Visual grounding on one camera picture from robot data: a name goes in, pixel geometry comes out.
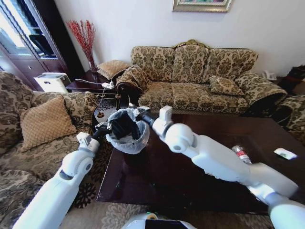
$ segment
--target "power strip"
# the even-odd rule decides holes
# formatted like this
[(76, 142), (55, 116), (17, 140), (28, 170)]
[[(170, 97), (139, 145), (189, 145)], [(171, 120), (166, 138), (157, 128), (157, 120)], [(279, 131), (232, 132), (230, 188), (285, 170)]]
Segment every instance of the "power strip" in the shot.
[(112, 81), (110, 81), (110, 83), (102, 83), (102, 86), (105, 88), (113, 89), (114, 83)]

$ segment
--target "white wall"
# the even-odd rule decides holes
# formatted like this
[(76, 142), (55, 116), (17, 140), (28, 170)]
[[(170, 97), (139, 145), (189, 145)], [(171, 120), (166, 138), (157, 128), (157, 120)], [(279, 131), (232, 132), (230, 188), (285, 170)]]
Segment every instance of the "white wall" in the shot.
[[(130, 62), (136, 45), (172, 46), (197, 39), (211, 47), (259, 53), (254, 70), (284, 76), (305, 63), (304, 0), (234, 0), (228, 13), (172, 12), (173, 0), (55, 0), (64, 21), (92, 21), (97, 63)], [(73, 38), (85, 69), (86, 57)]]

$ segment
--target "water bottle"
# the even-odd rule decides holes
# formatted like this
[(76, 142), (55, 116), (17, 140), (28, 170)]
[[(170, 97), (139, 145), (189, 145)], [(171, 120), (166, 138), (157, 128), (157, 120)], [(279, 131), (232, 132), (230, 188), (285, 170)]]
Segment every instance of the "water bottle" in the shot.
[(244, 148), (241, 146), (233, 146), (232, 150), (236, 153), (236, 155), (246, 164), (252, 164), (249, 156), (245, 153)]

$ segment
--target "glass cabinet door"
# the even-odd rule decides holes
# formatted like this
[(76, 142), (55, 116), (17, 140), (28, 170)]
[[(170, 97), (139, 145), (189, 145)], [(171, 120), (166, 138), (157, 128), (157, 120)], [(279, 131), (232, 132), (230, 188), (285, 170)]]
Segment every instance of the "glass cabinet door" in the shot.
[(0, 11), (0, 42), (9, 54), (31, 56), (31, 52), (23, 43), (19, 33), (8, 22)]
[(1, 0), (3, 7), (16, 24), (19, 33), (25, 36), (27, 45), (35, 52), (37, 58), (56, 58), (54, 51), (33, 17), (24, 0)]

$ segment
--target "side table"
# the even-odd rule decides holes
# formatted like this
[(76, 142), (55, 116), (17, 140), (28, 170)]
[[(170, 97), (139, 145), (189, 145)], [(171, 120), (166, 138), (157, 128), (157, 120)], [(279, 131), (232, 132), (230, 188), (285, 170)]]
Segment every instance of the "side table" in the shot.
[[(92, 73), (91, 71), (87, 71), (84, 76), (82, 76), (80, 79), (86, 80), (89, 82), (95, 82), (95, 83), (108, 83), (109, 81), (104, 78), (99, 73)], [(103, 98), (103, 99), (114, 99), (116, 103), (116, 109), (120, 109), (120, 101), (121, 96), (118, 95), (118, 91), (116, 88), (108, 89), (102, 87), (100, 84), (95, 83), (85, 83), (81, 81), (73, 81), (71, 84), (66, 86), (66, 89), (71, 92), (91, 92), (95, 94), (97, 98)]]

